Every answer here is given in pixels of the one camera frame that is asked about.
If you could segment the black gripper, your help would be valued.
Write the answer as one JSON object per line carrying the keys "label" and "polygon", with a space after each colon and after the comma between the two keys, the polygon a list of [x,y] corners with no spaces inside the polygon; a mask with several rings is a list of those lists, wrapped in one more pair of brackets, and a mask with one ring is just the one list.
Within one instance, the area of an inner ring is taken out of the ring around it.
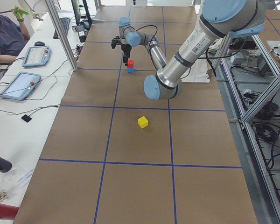
{"label": "black gripper", "polygon": [[130,58],[130,52],[132,50],[132,46],[129,44],[121,44],[121,50],[124,52],[123,54],[123,63],[125,66],[128,65],[128,60]]}

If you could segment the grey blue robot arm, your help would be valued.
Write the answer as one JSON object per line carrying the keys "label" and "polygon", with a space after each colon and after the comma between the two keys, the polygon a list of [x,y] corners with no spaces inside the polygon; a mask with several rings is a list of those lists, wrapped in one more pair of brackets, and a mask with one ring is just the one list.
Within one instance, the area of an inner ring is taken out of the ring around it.
{"label": "grey blue robot arm", "polygon": [[263,31],[267,1],[265,0],[205,0],[193,32],[182,46],[167,60],[155,35],[137,31],[128,17],[118,21],[119,35],[113,38],[111,47],[119,45],[127,64],[132,47],[142,45],[147,49],[157,69],[144,81],[144,93],[152,100],[171,99],[182,91],[182,75],[190,71],[195,61],[207,48],[226,35],[231,38],[251,36]]}

